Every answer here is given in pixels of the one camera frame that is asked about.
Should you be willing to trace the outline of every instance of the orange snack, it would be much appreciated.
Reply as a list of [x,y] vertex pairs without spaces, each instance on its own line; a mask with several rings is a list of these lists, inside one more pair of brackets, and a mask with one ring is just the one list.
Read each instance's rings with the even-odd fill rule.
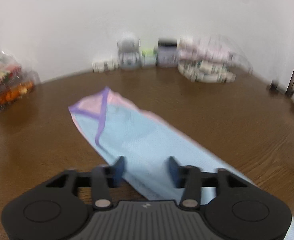
[[29,90],[34,87],[32,81],[19,84],[14,89],[8,90],[0,95],[0,105],[4,105],[8,102],[16,100],[18,97],[26,94]]

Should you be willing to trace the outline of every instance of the round pad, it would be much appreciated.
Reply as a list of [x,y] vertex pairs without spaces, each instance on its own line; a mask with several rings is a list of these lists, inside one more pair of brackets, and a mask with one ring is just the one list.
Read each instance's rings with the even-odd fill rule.
[[9,202],[2,224],[11,239],[57,240],[77,233],[87,217],[86,205],[72,193],[42,187]]
[[210,201],[205,217],[212,229],[234,240],[274,240],[291,224],[288,206],[257,187],[231,188]]

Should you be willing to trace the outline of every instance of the light blue cloth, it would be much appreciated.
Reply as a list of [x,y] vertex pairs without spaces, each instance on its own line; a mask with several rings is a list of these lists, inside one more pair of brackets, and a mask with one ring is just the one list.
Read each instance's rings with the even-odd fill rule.
[[[126,158],[124,179],[149,200],[175,199],[179,202],[182,196],[183,189],[174,187],[167,172],[169,156],[174,156],[181,165],[197,166],[206,172],[225,168],[252,183],[205,148],[194,145],[169,127],[138,111],[108,104],[99,145],[95,142],[98,120],[77,113],[74,113],[74,117],[88,142],[108,164],[113,164],[119,156]],[[203,188],[202,204],[214,197],[213,188]],[[285,239],[294,239],[293,224]]]

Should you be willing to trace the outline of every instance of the small box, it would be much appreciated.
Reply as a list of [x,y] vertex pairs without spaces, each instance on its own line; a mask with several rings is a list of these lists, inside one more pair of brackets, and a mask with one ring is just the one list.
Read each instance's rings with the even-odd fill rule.
[[158,67],[177,67],[177,40],[159,39],[157,50]]
[[157,53],[154,49],[142,50],[142,66],[156,67]]

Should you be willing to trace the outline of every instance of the wooden table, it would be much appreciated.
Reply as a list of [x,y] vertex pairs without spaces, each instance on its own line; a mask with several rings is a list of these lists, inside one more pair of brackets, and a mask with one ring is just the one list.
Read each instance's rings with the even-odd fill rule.
[[[192,83],[177,69],[85,73],[45,83],[0,113],[0,213],[66,168],[104,160],[76,129],[68,106],[109,86],[150,110],[285,201],[294,214],[294,108],[240,71],[228,84]],[[129,185],[113,199],[142,198]],[[81,197],[90,201],[88,191]],[[0,222],[0,240],[7,236]]]

